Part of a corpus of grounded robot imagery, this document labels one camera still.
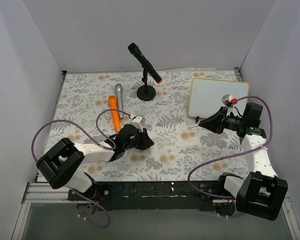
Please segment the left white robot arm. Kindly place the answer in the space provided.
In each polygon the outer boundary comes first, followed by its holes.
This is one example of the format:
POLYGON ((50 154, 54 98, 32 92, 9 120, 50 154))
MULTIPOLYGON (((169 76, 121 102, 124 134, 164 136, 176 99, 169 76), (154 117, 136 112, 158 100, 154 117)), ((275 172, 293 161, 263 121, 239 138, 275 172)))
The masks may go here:
POLYGON ((100 145, 74 143, 67 137, 62 138, 37 160, 36 167, 53 189, 74 189, 85 200, 91 200, 97 193, 94 180, 88 173, 79 171, 80 165, 113 162, 123 157, 127 150, 145 151, 153 145, 145 128, 126 124, 100 145))

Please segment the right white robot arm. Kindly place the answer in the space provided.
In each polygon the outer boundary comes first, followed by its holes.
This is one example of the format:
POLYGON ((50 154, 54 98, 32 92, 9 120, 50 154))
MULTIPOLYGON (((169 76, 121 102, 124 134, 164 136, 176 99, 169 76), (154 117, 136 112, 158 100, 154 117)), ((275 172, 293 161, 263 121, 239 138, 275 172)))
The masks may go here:
POLYGON ((236 132, 246 152, 247 177, 223 174, 222 183, 216 186, 217 195, 222 199, 235 197, 239 212, 274 221, 288 191, 288 183, 278 177, 271 165, 265 146, 266 133, 259 127, 262 111, 262 105, 250 102, 242 116, 235 116, 228 113, 227 107, 221 107, 198 125, 216 134, 221 134, 224 129, 236 132))

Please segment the red capped whiteboard marker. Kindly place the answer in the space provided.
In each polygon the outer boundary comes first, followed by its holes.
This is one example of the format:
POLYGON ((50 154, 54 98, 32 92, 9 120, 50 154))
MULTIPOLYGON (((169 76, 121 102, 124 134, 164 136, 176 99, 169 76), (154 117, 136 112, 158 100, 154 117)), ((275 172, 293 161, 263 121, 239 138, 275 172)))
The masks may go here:
POLYGON ((193 126, 189 126, 187 129, 188 129, 188 130, 191 130, 191 129, 197 128, 197 127, 200 127, 200 125, 199 125, 199 124, 196 124, 196 125, 193 125, 193 126))

